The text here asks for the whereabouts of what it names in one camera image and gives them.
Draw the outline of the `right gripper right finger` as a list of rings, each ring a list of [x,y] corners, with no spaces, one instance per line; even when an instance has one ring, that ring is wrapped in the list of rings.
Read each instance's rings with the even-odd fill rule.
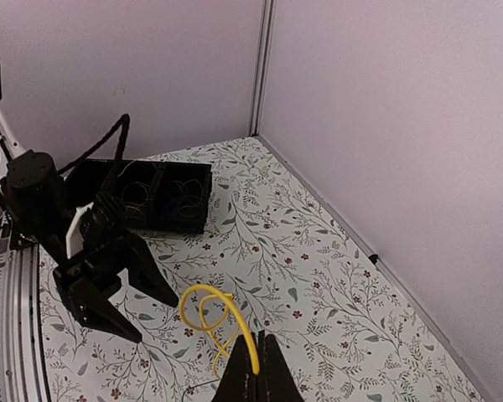
[[[260,371],[256,379],[255,401],[303,402],[273,334],[258,333],[258,352]]]

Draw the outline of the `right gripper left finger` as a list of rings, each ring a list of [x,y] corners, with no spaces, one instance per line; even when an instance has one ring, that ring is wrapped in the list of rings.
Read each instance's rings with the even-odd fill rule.
[[[252,372],[252,361],[243,335],[231,351],[230,359],[212,402],[258,401],[257,376]]]

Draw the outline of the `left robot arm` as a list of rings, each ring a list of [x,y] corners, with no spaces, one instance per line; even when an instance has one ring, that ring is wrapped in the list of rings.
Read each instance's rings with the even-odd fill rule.
[[[0,100],[3,97],[0,65]],[[160,273],[144,239],[126,227],[126,206],[114,195],[130,117],[123,114],[86,152],[57,168],[47,152],[24,149],[0,109],[0,205],[12,228],[35,239],[57,262],[53,271],[60,300],[82,326],[134,343],[142,334],[109,299],[127,272],[136,290],[176,307],[179,299]],[[111,169],[92,202],[73,209],[63,173],[84,162],[114,134],[119,136]]]

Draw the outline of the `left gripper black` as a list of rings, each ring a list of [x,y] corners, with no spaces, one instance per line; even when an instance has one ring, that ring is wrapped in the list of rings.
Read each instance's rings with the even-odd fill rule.
[[[129,230],[59,264],[53,277],[60,299],[82,327],[140,343],[141,333],[108,300],[121,289],[119,273],[124,270],[132,288],[167,306],[179,304],[146,241]]]

